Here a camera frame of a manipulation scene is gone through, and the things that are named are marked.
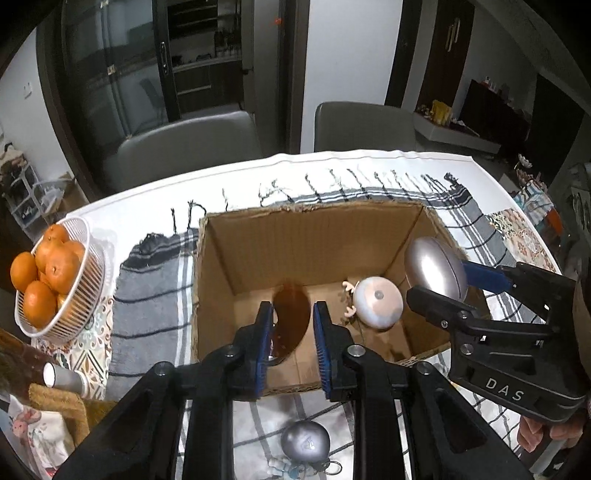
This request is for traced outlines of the right hand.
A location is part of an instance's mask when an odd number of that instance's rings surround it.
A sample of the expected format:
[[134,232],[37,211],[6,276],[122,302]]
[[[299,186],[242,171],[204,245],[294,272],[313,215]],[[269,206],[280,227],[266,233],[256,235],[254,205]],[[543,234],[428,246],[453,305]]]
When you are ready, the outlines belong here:
[[579,411],[567,422],[550,427],[534,419],[522,416],[518,429],[518,444],[528,453],[532,453],[542,442],[544,435],[548,433],[552,440],[564,441],[566,448],[571,448],[578,443],[583,435],[584,424],[589,415],[590,401],[586,402],[585,413]]

